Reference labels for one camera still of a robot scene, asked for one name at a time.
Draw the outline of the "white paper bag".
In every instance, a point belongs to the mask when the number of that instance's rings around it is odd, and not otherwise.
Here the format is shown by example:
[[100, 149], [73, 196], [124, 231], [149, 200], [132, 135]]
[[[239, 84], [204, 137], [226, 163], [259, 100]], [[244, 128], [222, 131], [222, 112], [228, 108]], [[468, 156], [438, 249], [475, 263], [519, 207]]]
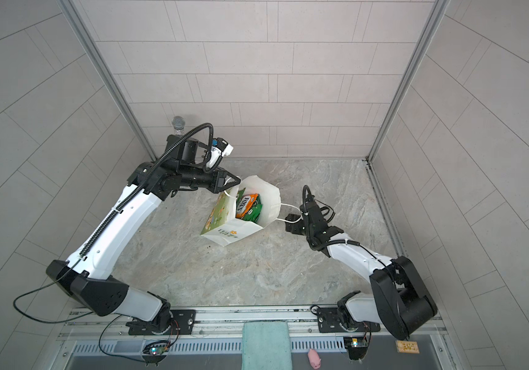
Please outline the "white paper bag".
[[226, 246], [280, 221], [281, 192], [275, 185], [250, 176], [224, 191], [201, 231], [217, 245]]

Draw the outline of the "orange Fox's fruits candy bag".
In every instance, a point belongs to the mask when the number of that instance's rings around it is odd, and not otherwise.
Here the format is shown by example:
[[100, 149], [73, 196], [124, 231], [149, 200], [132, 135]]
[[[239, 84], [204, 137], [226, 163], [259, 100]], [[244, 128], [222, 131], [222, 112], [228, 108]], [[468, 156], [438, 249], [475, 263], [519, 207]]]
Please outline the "orange Fox's fruits candy bag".
[[258, 194], [242, 195], [237, 202], [235, 217], [242, 219], [251, 206], [256, 203], [259, 203]]

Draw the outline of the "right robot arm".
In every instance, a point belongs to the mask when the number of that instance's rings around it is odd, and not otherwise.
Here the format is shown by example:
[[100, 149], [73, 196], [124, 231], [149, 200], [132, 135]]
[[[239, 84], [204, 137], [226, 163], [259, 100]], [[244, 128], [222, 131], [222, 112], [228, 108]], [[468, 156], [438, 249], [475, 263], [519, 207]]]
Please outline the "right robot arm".
[[370, 284], [371, 298], [354, 291], [337, 302], [342, 329], [370, 331], [377, 324], [398, 340], [409, 339], [438, 312], [414, 263], [405, 256], [390, 258], [371, 251], [343, 229], [330, 226], [327, 213], [327, 206], [308, 202], [300, 215], [286, 216], [285, 230], [306, 237], [313, 251], [342, 262]]

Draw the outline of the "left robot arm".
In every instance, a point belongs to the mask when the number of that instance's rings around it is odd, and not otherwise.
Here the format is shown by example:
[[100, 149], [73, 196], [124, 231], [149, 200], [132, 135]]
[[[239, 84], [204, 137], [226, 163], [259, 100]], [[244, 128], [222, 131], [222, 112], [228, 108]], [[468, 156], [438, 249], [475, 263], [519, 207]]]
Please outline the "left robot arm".
[[218, 194], [241, 180], [223, 168], [210, 173], [197, 166], [165, 163], [154, 169], [142, 163], [127, 180], [119, 200], [86, 242], [65, 261], [54, 260], [47, 275], [93, 314], [129, 316], [132, 335], [159, 335], [170, 329], [170, 303], [113, 277], [112, 271], [129, 241], [167, 197], [204, 188]]

